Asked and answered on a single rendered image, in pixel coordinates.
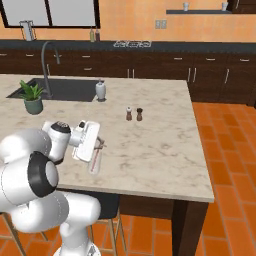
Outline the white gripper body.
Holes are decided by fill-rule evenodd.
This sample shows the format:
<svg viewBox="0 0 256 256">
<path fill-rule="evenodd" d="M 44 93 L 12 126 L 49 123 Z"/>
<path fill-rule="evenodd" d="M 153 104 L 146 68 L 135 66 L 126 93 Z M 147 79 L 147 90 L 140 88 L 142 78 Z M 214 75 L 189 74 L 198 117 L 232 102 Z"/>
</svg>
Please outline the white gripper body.
<svg viewBox="0 0 256 256">
<path fill-rule="evenodd" d="M 100 130 L 100 124 L 93 121 L 81 121 L 72 129 L 71 145 L 74 147 L 72 157 L 75 160 L 90 162 Z"/>
</svg>

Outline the red straw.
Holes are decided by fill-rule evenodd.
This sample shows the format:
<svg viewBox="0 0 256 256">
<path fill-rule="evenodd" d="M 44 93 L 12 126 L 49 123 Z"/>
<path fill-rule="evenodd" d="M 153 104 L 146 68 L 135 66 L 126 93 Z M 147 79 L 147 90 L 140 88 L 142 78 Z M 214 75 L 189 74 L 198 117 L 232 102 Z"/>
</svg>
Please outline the red straw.
<svg viewBox="0 0 256 256">
<path fill-rule="evenodd" d="M 100 147 L 97 147 L 97 148 L 96 148 L 96 153 L 95 153 L 95 156 L 94 156 L 94 159 L 93 159 L 93 162 L 92 162 L 92 166 L 91 166 L 91 172 L 93 172 L 93 170 L 94 170 L 94 168 L 95 168 L 99 151 L 100 151 Z"/>
</svg>

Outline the clear glass cup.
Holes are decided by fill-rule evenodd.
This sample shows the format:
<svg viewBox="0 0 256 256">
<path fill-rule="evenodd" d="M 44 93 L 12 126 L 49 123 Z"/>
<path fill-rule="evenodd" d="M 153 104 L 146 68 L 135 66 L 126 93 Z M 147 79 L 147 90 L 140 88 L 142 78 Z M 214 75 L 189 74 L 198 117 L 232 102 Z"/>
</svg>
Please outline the clear glass cup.
<svg viewBox="0 0 256 256">
<path fill-rule="evenodd" d="M 92 166 L 92 162 L 93 162 L 96 150 L 93 152 L 92 159 L 91 159 L 91 161 L 88 164 L 88 172 L 90 174 L 92 174 L 92 175 L 97 175 L 99 173 L 99 171 L 100 171 L 101 157 L 102 157 L 101 151 L 102 151 L 102 149 L 100 149 L 100 151 L 99 151 L 99 154 L 98 154 L 98 157 L 97 157 L 97 161 L 96 161 L 96 165 L 95 165 L 95 168 L 94 168 L 93 172 L 91 172 L 91 166 Z"/>
</svg>

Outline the white soap dispenser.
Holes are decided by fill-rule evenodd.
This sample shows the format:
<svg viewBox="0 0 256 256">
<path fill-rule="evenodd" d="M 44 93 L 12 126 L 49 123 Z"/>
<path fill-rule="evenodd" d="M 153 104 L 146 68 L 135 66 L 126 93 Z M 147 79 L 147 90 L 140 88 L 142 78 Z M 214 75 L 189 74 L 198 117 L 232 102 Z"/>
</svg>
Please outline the white soap dispenser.
<svg viewBox="0 0 256 256">
<path fill-rule="evenodd" d="M 106 96 L 106 85 L 102 80 L 99 80 L 95 85 L 96 95 L 99 101 L 104 101 Z"/>
</svg>

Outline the dark sink basin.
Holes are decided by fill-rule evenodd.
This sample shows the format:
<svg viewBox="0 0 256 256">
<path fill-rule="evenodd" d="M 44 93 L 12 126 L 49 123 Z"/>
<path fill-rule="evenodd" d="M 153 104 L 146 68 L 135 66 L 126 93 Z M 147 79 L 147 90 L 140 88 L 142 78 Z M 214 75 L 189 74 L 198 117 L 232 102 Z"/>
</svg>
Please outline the dark sink basin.
<svg viewBox="0 0 256 256">
<path fill-rule="evenodd" d="M 43 78 L 33 78 L 27 82 L 29 86 L 38 84 L 39 88 L 45 89 Z M 50 100 L 56 101 L 80 101 L 92 102 L 96 96 L 97 80 L 78 80 L 78 79 L 49 79 L 49 85 L 53 93 Z M 24 90 L 20 87 L 6 98 L 21 98 Z"/>
</svg>

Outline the black seat wooden stool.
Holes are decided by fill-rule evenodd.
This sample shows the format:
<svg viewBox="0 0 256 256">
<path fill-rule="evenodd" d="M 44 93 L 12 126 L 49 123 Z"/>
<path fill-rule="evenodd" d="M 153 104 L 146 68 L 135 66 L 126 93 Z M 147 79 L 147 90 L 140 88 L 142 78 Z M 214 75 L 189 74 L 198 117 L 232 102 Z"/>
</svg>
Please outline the black seat wooden stool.
<svg viewBox="0 0 256 256">
<path fill-rule="evenodd" d="M 90 192 L 90 196 L 97 198 L 101 204 L 100 217 L 97 220 L 98 224 L 107 224 L 110 232 L 112 248 L 101 248 L 102 252 L 118 256 L 117 253 L 117 238 L 121 236 L 124 252 L 127 252 L 125 236 L 123 231 L 122 219 L 120 216 L 120 196 L 118 194 Z"/>
<path fill-rule="evenodd" d="M 13 226 L 11 220 L 9 219 L 8 215 L 6 213 L 0 212 L 0 216 L 3 219 L 4 224 L 7 227 L 8 233 L 7 234 L 0 234 L 0 240 L 8 240 L 13 241 L 16 245 L 16 247 L 19 250 L 19 253 L 21 256 L 26 256 L 25 250 L 22 246 L 22 243 L 20 241 L 20 236 L 28 238 L 34 238 L 33 234 L 25 234 L 25 233 L 19 233 Z"/>
</svg>

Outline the green plant in grey pot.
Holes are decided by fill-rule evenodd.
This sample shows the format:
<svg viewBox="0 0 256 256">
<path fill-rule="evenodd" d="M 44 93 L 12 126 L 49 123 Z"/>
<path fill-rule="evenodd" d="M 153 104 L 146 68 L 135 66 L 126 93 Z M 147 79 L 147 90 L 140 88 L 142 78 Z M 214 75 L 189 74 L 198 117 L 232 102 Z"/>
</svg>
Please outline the green plant in grey pot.
<svg viewBox="0 0 256 256">
<path fill-rule="evenodd" d="M 20 86 L 23 90 L 20 97 L 24 100 L 27 112 L 31 115 L 40 114 L 43 111 L 43 102 L 41 97 L 43 89 L 39 88 L 38 85 L 30 86 L 23 80 L 20 81 Z"/>
</svg>

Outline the grey curved tap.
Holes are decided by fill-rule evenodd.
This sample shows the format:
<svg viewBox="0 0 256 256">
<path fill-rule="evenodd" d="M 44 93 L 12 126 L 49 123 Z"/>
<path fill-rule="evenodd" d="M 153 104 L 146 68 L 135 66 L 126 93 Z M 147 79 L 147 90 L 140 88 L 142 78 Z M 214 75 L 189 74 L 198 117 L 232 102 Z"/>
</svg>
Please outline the grey curved tap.
<svg viewBox="0 0 256 256">
<path fill-rule="evenodd" d="M 47 65 L 45 63 L 45 51 L 48 45 L 51 45 L 55 51 L 55 56 L 56 56 L 56 62 L 59 65 L 60 64 L 60 55 L 58 53 L 58 50 L 55 46 L 55 44 L 51 41 L 46 41 L 43 46 L 42 46 L 42 50 L 41 50 L 41 64 L 42 64 L 42 70 L 43 70 L 43 75 L 44 75 L 44 82 L 45 82 L 45 89 L 47 92 L 47 96 L 49 99 L 51 99 L 53 97 L 53 93 L 51 91 L 51 87 L 49 84 L 49 79 L 48 79 L 48 73 L 47 73 Z"/>
</svg>

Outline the dark wood base cupboards run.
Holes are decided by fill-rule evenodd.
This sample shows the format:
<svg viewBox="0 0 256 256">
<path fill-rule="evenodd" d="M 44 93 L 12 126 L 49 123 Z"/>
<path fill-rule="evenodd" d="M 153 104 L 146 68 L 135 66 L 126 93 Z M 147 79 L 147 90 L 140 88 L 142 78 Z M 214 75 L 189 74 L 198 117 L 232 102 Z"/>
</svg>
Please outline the dark wood base cupboards run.
<svg viewBox="0 0 256 256">
<path fill-rule="evenodd" d="M 256 106 L 256 54 L 0 48 L 0 74 L 184 80 L 194 102 Z"/>
</svg>

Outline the dark wood island base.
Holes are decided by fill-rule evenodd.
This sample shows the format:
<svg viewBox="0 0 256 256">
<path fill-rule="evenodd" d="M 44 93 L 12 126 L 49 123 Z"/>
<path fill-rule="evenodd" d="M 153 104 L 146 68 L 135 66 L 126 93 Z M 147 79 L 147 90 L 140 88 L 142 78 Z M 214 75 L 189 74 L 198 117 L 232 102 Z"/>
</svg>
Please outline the dark wood island base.
<svg viewBox="0 0 256 256">
<path fill-rule="evenodd" d="M 120 196 L 124 215 L 170 219 L 172 256 L 195 256 L 208 203 L 133 195 Z"/>
</svg>

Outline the grey paper towel holder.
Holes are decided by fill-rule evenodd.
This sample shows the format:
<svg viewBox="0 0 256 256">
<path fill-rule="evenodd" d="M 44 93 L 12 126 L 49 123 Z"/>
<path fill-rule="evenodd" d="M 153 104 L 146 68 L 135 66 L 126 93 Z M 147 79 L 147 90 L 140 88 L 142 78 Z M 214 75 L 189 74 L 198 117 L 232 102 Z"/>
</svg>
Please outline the grey paper towel holder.
<svg viewBox="0 0 256 256">
<path fill-rule="evenodd" d="M 26 41 L 34 41 L 36 39 L 35 30 L 32 20 L 23 20 L 19 22 L 23 39 Z"/>
</svg>

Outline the black framed window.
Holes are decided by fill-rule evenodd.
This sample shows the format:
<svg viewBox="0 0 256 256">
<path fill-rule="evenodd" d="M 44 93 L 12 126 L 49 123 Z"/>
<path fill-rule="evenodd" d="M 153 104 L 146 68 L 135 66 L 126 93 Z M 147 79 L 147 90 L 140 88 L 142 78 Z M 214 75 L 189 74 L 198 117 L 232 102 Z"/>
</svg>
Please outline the black framed window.
<svg viewBox="0 0 256 256">
<path fill-rule="evenodd" d="M 32 21 L 35 28 L 99 28 L 99 0 L 0 0 L 6 28 Z"/>
</svg>

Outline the dark wall shelf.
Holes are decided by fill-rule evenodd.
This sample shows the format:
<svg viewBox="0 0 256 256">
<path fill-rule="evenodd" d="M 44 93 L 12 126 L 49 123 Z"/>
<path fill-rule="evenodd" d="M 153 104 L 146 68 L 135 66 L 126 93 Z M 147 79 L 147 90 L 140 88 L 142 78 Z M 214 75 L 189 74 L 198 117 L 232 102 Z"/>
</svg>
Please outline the dark wall shelf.
<svg viewBox="0 0 256 256">
<path fill-rule="evenodd" d="M 231 11 L 225 10 L 166 10 L 168 15 L 224 15 L 232 14 Z"/>
</svg>

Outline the dark wood wall cupboard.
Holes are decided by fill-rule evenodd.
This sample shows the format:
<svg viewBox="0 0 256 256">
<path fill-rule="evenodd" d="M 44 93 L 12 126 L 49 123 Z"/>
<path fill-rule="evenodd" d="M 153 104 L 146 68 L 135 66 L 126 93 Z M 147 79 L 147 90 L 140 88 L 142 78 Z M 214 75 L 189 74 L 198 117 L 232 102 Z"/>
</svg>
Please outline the dark wood wall cupboard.
<svg viewBox="0 0 256 256">
<path fill-rule="evenodd" d="M 256 14 L 256 0 L 234 0 L 234 14 Z"/>
</svg>

